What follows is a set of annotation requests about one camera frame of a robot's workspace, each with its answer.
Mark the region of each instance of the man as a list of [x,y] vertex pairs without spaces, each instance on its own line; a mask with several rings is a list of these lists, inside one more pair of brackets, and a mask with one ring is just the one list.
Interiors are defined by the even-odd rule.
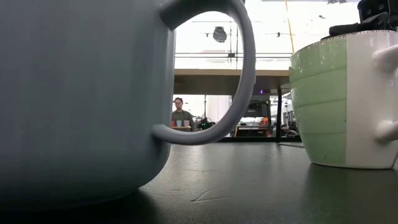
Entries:
[[191,131],[195,131],[196,124],[193,122],[192,114],[189,113],[188,111],[182,110],[182,105],[184,104],[182,99],[177,97],[174,100],[174,104],[176,110],[172,113],[172,121],[174,121],[176,125],[177,121],[181,121],[182,125],[184,124],[184,121],[189,121],[189,126],[191,127]]

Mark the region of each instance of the dark table surface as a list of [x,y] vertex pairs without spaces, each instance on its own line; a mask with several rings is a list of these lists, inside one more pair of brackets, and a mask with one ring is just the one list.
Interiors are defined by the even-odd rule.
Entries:
[[396,171],[317,166],[292,145],[173,146],[164,170],[128,197],[0,216],[8,223],[398,223]]

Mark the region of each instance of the cup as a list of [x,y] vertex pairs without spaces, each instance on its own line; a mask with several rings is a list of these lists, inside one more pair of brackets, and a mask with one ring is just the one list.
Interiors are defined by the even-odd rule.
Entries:
[[398,142],[398,33],[341,35],[290,59],[298,130],[315,164],[391,168]]

